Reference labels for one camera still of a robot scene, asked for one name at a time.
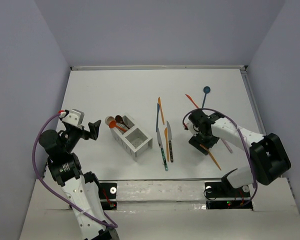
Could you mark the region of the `white cardboard front cover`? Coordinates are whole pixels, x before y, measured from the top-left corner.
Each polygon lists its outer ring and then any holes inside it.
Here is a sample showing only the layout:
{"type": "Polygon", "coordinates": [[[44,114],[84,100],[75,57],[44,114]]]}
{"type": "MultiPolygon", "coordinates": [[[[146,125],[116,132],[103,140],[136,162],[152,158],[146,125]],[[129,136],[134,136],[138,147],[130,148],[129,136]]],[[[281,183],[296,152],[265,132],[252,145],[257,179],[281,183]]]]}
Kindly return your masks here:
{"type": "MultiPolygon", "coordinates": [[[[157,204],[110,211],[122,240],[300,240],[300,214],[286,178],[260,186],[252,209],[157,204]]],[[[73,212],[36,183],[22,240],[79,240],[73,212]]]]}

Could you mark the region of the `white utensil caddy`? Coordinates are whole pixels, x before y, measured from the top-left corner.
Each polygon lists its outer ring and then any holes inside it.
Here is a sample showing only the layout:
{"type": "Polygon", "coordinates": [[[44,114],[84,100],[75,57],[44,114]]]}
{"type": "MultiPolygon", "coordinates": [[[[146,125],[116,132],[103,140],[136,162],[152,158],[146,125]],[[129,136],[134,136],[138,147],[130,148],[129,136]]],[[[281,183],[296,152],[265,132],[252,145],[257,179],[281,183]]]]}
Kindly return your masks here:
{"type": "Polygon", "coordinates": [[[130,129],[117,123],[118,126],[127,131],[123,132],[117,128],[110,128],[111,134],[127,154],[137,162],[145,151],[153,148],[153,138],[129,114],[124,114],[122,118],[130,129]]]}

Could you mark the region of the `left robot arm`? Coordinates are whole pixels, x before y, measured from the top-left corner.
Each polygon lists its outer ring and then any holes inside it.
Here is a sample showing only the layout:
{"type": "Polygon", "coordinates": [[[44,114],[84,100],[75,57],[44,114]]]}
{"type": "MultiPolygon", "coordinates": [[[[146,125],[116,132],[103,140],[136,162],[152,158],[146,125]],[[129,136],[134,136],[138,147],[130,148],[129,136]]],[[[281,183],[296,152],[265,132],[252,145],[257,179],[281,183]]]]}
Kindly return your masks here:
{"type": "Polygon", "coordinates": [[[58,198],[71,206],[84,240],[117,240],[117,225],[104,212],[100,201],[101,185],[96,175],[82,172],[73,149],[80,139],[96,140],[101,121],[81,125],[64,123],[65,130],[44,131],[38,139],[48,154],[48,168],[64,195],[58,198]]]}

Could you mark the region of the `red-orange spoon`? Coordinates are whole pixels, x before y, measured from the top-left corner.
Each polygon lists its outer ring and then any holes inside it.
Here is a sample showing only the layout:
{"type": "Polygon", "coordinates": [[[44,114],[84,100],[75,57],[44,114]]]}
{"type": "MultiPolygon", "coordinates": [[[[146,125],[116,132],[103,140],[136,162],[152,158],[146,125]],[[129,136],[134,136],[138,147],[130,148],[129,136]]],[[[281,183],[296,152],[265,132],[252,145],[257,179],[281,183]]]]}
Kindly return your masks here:
{"type": "Polygon", "coordinates": [[[109,126],[109,128],[111,128],[111,129],[117,128],[117,129],[123,131],[124,133],[127,131],[126,129],[124,129],[124,128],[118,126],[118,125],[117,125],[117,122],[116,122],[115,120],[111,121],[111,122],[109,123],[108,126],[109,126]]]}

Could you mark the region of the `beige spoon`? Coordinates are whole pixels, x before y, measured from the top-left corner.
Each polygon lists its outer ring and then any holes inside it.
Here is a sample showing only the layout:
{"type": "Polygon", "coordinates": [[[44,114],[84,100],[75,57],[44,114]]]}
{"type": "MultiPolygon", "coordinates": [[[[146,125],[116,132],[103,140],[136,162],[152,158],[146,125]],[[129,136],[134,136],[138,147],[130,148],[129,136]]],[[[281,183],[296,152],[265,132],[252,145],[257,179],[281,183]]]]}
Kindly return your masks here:
{"type": "Polygon", "coordinates": [[[114,121],[114,120],[115,120],[115,118],[114,118],[113,116],[108,116],[108,117],[106,117],[106,119],[105,119],[105,123],[109,126],[110,123],[111,123],[112,121],[114,121]]]}

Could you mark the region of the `blue knife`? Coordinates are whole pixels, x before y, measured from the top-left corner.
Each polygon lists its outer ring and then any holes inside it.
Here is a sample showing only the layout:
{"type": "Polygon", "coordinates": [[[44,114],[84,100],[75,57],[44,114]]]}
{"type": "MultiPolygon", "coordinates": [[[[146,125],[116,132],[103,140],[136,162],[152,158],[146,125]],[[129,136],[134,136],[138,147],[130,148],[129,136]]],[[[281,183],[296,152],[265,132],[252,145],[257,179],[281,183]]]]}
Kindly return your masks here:
{"type": "Polygon", "coordinates": [[[156,110],[156,125],[155,125],[155,131],[158,132],[159,127],[159,112],[160,112],[160,105],[157,103],[157,110],[156,110]]]}

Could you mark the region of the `orange knife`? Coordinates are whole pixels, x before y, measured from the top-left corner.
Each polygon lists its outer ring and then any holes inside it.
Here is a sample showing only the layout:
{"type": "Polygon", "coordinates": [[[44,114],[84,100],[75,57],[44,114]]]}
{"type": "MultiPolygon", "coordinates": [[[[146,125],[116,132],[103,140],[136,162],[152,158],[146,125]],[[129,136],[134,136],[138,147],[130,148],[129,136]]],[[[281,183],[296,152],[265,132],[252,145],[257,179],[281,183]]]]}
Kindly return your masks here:
{"type": "Polygon", "coordinates": [[[169,150],[169,141],[168,141],[168,127],[164,129],[164,136],[165,136],[165,145],[166,145],[166,159],[170,161],[170,150],[169,150]]]}
{"type": "Polygon", "coordinates": [[[165,118],[164,118],[164,113],[163,113],[163,109],[162,109],[162,102],[161,102],[161,97],[158,97],[158,105],[159,105],[159,111],[160,111],[160,115],[161,115],[161,120],[162,120],[162,124],[165,125],[165,118]]]}

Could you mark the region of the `orange knife lower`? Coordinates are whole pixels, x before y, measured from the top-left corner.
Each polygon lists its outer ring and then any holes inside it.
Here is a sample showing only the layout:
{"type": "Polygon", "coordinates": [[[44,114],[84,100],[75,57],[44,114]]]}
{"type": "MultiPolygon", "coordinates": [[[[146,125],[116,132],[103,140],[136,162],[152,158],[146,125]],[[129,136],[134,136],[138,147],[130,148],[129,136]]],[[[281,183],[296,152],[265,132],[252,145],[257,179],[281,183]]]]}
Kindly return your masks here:
{"type": "Polygon", "coordinates": [[[164,136],[165,136],[165,145],[166,145],[166,159],[170,161],[170,150],[169,150],[169,141],[168,141],[168,127],[164,129],[164,136]]]}

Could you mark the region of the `dark blue spoon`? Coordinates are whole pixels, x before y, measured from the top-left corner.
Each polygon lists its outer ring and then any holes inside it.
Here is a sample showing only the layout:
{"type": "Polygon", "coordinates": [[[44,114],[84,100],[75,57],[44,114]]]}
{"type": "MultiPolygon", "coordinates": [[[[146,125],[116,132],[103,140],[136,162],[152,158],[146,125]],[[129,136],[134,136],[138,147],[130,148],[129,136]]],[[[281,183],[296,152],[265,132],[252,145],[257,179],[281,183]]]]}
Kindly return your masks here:
{"type": "Polygon", "coordinates": [[[203,96],[202,105],[201,105],[202,108],[204,108],[204,106],[205,106],[207,95],[210,93],[210,91],[211,91],[211,88],[209,86],[205,86],[203,88],[204,96],[203,96]]]}

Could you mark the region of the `brown spoon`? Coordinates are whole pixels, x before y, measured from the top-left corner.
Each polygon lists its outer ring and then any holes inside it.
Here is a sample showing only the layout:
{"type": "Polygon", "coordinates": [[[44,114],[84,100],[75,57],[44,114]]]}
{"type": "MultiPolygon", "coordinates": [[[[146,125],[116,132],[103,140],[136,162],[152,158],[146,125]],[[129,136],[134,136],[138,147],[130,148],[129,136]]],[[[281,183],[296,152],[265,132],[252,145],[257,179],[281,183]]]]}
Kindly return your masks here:
{"type": "Polygon", "coordinates": [[[123,118],[120,115],[116,115],[115,120],[116,120],[117,123],[122,124],[123,126],[125,126],[128,130],[130,129],[130,127],[124,122],[123,118]]]}

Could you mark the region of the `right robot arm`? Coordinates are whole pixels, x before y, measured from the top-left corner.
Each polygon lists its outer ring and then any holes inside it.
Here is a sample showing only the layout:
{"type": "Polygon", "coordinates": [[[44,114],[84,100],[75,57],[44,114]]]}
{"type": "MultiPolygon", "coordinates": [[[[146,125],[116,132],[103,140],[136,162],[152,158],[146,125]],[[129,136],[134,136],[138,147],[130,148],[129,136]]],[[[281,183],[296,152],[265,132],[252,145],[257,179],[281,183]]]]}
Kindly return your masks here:
{"type": "Polygon", "coordinates": [[[223,139],[243,150],[248,161],[248,166],[235,168],[221,178],[220,190],[225,196],[232,196],[247,185],[268,186],[291,168],[283,143],[276,134],[252,132],[217,110],[211,115],[204,111],[204,108],[197,108],[184,116],[188,122],[183,121],[183,127],[192,133],[190,145],[206,155],[219,139],[223,139]]]}

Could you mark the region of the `yellow-orange spoon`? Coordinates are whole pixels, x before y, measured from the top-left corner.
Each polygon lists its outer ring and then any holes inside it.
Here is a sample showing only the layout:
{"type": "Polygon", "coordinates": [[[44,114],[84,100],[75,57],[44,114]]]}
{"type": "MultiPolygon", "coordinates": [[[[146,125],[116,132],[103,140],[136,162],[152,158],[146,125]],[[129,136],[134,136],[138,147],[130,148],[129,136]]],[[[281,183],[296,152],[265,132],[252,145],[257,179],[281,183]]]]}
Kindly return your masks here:
{"type": "Polygon", "coordinates": [[[199,145],[202,149],[204,149],[205,151],[207,151],[208,155],[211,157],[212,161],[214,162],[214,164],[217,166],[217,168],[221,171],[221,167],[219,165],[219,163],[217,162],[216,158],[213,156],[213,154],[210,152],[210,150],[205,147],[204,145],[200,144],[199,145]]]}

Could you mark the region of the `red-orange knife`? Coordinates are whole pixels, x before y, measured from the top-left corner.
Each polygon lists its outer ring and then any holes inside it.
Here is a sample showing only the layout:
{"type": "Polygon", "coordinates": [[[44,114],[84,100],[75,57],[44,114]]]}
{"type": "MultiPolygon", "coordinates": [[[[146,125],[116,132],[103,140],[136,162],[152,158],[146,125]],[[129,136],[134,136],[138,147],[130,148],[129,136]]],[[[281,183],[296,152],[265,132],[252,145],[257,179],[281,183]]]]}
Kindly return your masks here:
{"type": "Polygon", "coordinates": [[[188,94],[185,94],[185,96],[192,102],[192,104],[197,108],[199,109],[199,106],[195,103],[195,101],[192,99],[192,97],[188,94]]]}

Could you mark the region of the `orange knife upper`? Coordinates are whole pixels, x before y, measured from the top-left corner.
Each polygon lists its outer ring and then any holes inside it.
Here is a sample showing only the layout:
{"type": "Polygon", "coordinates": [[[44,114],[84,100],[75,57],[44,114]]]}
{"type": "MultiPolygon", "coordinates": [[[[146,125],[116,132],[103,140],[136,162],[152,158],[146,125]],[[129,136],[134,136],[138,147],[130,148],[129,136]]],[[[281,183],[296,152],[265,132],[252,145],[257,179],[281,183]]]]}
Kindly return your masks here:
{"type": "Polygon", "coordinates": [[[165,125],[165,118],[164,118],[164,113],[163,113],[163,109],[162,109],[162,102],[161,102],[161,97],[158,97],[158,105],[159,105],[159,111],[160,111],[160,115],[161,115],[161,120],[162,120],[162,124],[165,125]]]}

